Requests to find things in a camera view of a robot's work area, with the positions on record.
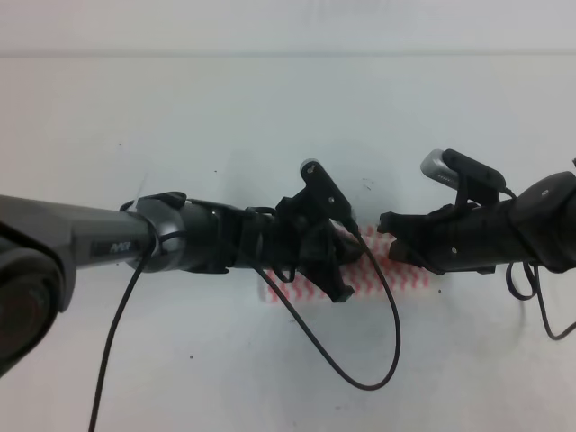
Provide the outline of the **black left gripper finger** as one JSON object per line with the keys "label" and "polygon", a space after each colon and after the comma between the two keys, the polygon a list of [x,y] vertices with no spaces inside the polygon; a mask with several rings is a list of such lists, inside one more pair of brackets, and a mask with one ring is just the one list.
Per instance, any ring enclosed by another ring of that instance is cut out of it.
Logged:
{"label": "black left gripper finger", "polygon": [[304,265],[301,274],[320,288],[332,302],[346,302],[355,292],[344,282],[337,262]]}
{"label": "black left gripper finger", "polygon": [[355,239],[335,239],[335,256],[339,264],[352,264],[357,262],[363,254],[364,250]]}

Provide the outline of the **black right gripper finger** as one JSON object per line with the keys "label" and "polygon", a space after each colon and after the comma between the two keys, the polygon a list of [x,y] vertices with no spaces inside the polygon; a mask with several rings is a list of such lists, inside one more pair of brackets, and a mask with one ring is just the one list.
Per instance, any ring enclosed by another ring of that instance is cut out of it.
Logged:
{"label": "black right gripper finger", "polygon": [[414,251],[410,245],[401,240],[394,240],[391,243],[388,258],[391,261],[429,269],[428,262],[417,251]]}
{"label": "black right gripper finger", "polygon": [[388,211],[380,215],[377,231],[388,234],[419,234],[429,221],[429,215],[399,214]]}

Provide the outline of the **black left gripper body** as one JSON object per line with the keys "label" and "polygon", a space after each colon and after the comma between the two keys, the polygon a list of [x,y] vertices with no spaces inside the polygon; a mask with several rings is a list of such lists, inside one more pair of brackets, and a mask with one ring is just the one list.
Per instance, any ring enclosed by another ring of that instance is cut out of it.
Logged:
{"label": "black left gripper body", "polygon": [[339,277],[336,231],[308,195],[284,197],[275,208],[248,207],[242,226],[242,261],[310,279]]}

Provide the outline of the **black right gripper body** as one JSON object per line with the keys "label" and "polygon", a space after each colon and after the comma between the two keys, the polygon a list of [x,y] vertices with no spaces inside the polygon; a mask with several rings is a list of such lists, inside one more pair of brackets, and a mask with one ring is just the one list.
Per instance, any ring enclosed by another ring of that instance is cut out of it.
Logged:
{"label": "black right gripper body", "polygon": [[493,274],[497,203],[448,204],[425,217],[425,268],[437,275],[452,272]]}

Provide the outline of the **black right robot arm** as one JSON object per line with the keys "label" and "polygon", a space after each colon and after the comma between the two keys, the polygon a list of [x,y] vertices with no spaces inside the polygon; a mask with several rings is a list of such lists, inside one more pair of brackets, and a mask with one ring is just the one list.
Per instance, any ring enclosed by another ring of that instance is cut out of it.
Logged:
{"label": "black right robot arm", "polygon": [[553,273],[575,267],[575,175],[540,180],[515,199],[448,204],[426,215],[386,212],[378,231],[393,236],[389,258],[436,275],[490,273],[523,263]]}

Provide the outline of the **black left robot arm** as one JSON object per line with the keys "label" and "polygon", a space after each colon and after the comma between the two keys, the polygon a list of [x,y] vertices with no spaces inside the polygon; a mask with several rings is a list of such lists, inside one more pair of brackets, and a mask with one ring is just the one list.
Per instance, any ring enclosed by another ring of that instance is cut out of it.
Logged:
{"label": "black left robot arm", "polygon": [[257,264],[303,275],[343,302],[352,289],[340,269],[362,253],[311,207],[286,217],[159,193],[110,211],[3,196],[1,369],[12,369],[47,335],[71,303],[81,268],[125,262],[145,273],[224,275]]}

